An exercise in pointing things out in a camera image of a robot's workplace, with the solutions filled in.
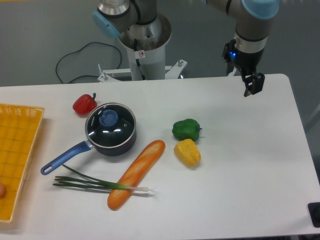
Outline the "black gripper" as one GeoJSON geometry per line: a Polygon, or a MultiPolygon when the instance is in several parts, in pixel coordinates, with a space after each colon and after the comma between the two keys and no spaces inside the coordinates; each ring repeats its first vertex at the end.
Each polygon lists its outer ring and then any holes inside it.
{"type": "Polygon", "coordinates": [[[234,76],[235,68],[241,72],[241,78],[245,85],[244,97],[255,95],[263,90],[265,75],[257,73],[264,49],[253,53],[240,51],[236,48],[236,40],[226,43],[223,49],[222,58],[226,64],[226,75],[234,76]]]}

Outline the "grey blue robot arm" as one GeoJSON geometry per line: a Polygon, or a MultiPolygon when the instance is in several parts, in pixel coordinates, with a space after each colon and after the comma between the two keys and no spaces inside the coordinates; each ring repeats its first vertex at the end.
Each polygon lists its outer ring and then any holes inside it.
{"type": "MultiPolygon", "coordinates": [[[[244,96],[262,91],[265,76],[257,72],[274,17],[277,0],[207,0],[236,20],[234,38],[223,48],[226,73],[237,70],[245,85],[244,96]]],[[[158,13],[155,0],[102,0],[92,13],[97,27],[109,38],[117,38],[127,50],[134,81],[162,80],[165,47],[172,35],[169,20],[158,13]]]]}

